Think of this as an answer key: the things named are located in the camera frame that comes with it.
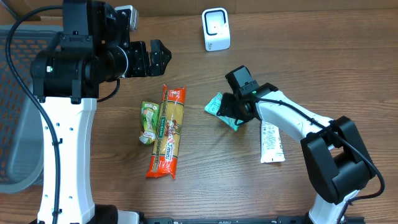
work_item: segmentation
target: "white packet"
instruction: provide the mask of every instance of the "white packet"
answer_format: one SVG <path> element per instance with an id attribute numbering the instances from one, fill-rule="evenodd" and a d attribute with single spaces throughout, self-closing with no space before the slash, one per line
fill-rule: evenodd
<path id="1" fill-rule="evenodd" d="M 284 151 L 279 136 L 279 128 L 261 121 L 261 163 L 285 161 Z"/>

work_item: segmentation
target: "teal packet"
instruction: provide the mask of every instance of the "teal packet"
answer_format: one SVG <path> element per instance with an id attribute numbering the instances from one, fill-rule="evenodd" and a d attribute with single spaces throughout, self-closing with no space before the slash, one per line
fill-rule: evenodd
<path id="1" fill-rule="evenodd" d="M 238 130 L 238 125 L 235 125 L 235 119 L 229 118 L 226 116 L 217 116 L 217 111 L 220 109 L 221 105 L 221 99 L 223 98 L 223 95 L 219 92 L 217 95 L 211 99 L 210 103 L 208 103 L 205 106 L 205 111 L 209 114 L 212 114 L 216 116 L 217 118 L 221 119 L 224 121 L 226 124 L 228 124 L 233 130 L 237 131 Z"/>

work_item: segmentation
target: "wooden table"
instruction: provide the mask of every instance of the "wooden table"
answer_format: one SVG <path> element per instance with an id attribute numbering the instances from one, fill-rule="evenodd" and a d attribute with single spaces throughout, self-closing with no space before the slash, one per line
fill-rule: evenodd
<path id="1" fill-rule="evenodd" d="M 147 217 L 265 218 L 303 215 L 315 191 L 300 144 L 282 133 L 286 161 L 260 164 L 259 121 L 234 133 L 204 106 L 231 91 L 224 76 L 245 65 L 259 83 L 331 118 L 355 121 L 386 180 L 375 199 L 348 215 L 398 222 L 398 9 L 230 15 L 231 48 L 206 52 L 200 16 L 143 17 L 132 40 L 160 39 L 173 53 L 162 77 L 122 80 L 98 105 L 91 139 L 95 202 Z M 50 21 L 42 24 L 60 24 Z M 146 179 L 152 146 L 139 140 L 141 102 L 159 102 L 162 84 L 187 87 L 177 178 Z M 101 85 L 101 97 L 114 83 Z M 361 194 L 377 191 L 375 178 Z M 35 219 L 41 187 L 0 195 L 0 223 Z"/>

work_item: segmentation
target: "gray plastic bin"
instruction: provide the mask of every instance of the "gray plastic bin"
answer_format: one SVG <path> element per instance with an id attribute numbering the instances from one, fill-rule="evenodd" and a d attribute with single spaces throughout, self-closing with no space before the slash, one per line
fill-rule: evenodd
<path id="1" fill-rule="evenodd" d="M 5 56 L 11 26 L 0 26 L 0 193 L 16 193 L 43 183 L 43 131 L 40 113 L 9 71 Z M 22 25 L 12 39 L 14 65 L 32 89 L 30 63 L 46 49 L 60 26 Z"/>

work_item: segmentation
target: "wire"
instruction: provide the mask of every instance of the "wire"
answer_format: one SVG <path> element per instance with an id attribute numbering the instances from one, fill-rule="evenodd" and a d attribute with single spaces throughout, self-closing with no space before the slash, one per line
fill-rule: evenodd
<path id="1" fill-rule="evenodd" d="M 108 96 L 105 96 L 104 98 L 97 100 L 97 102 L 98 103 L 104 102 L 105 100 L 108 100 L 108 99 L 114 97 L 118 93 L 119 89 L 120 89 L 120 78 L 117 78 L 116 79 L 116 88 L 113 90 L 113 92 L 111 94 L 109 94 Z"/>
<path id="2" fill-rule="evenodd" d="M 350 143 L 348 143 L 341 136 L 339 136 L 338 134 L 333 132 L 330 128 L 327 128 L 324 125 L 320 124 L 318 121 L 315 121 L 315 119 L 309 117 L 303 111 L 300 111 L 299 109 L 297 109 L 295 106 L 290 105 L 290 104 L 288 104 L 286 102 L 283 102 L 282 100 L 279 101 L 279 100 L 270 100 L 270 99 L 264 99 L 264 98 L 256 98 L 256 100 L 265 101 L 265 102 L 269 102 L 269 103 L 276 103 L 276 104 L 279 104 L 279 105 L 284 105 L 284 106 L 294 110 L 299 115 L 301 115 L 305 119 L 309 120 L 311 123 L 317 125 L 319 128 L 322 128 L 323 130 L 325 130 L 326 132 L 328 132 L 329 134 L 331 134 L 332 136 L 337 138 L 339 141 L 341 141 L 341 143 L 343 143 L 344 146 L 348 147 L 353 152 L 355 152 L 360 158 L 362 158 L 362 160 L 365 162 L 365 164 L 368 167 L 370 167 L 376 173 L 376 175 L 377 175 L 377 177 L 379 178 L 379 181 L 380 181 L 380 189 L 379 189 L 379 191 L 377 191 L 374 194 L 358 196 L 358 197 L 354 197 L 354 198 L 348 199 L 347 202 L 345 203 L 344 207 L 343 207 L 343 210 L 341 211 L 341 213 L 340 213 L 340 215 L 339 215 L 339 217 L 337 219 L 338 222 L 341 221 L 341 219 L 343 218 L 343 215 L 347 211 L 348 206 L 351 205 L 354 201 L 362 200 L 362 199 L 375 198 L 375 197 L 380 196 L 383 193 L 384 189 L 386 188 L 386 184 L 384 183 L 384 179 L 383 179 L 383 176 L 381 175 L 380 171 L 376 168 L 376 166 L 372 162 L 370 162 L 367 158 L 365 158 L 365 156 L 362 153 L 360 153 L 354 146 L 352 146 Z"/>
<path id="3" fill-rule="evenodd" d="M 62 6 L 46 6 L 46 7 L 41 7 L 38 9 L 35 9 L 28 14 L 24 15 L 24 17 L 18 19 L 16 23 L 11 27 L 10 32 L 8 33 L 7 40 L 6 40 L 6 60 L 7 64 L 10 67 L 10 70 L 12 74 L 14 75 L 14 78 L 17 80 L 18 84 L 22 87 L 23 91 L 26 93 L 26 95 L 29 97 L 29 99 L 33 102 L 33 104 L 36 106 L 36 108 L 40 111 L 40 113 L 43 116 L 43 119 L 47 123 L 47 126 L 50 130 L 51 137 L 52 137 L 52 142 L 54 145 L 54 154 L 55 154 L 55 196 L 54 196 L 54 211 L 52 213 L 53 215 L 53 220 L 52 223 L 56 224 L 58 221 L 58 214 L 59 214 L 59 205 L 60 205 L 60 175 L 61 175 L 61 165 L 60 165 L 60 151 L 59 151 L 59 143 L 58 143 L 58 138 L 57 134 L 55 133 L 55 129 L 53 124 L 51 123 L 51 120 L 48 116 L 48 114 L 45 112 L 43 107 L 40 105 L 40 103 L 36 100 L 34 95 L 30 92 L 29 88 L 25 85 L 24 81 L 22 81 L 22 78 L 19 76 L 11 58 L 11 39 L 12 36 L 14 35 L 15 31 L 17 30 L 18 26 L 33 16 L 34 14 L 37 14 L 39 12 L 47 11 L 47 10 L 52 10 L 52 9 L 62 9 Z"/>

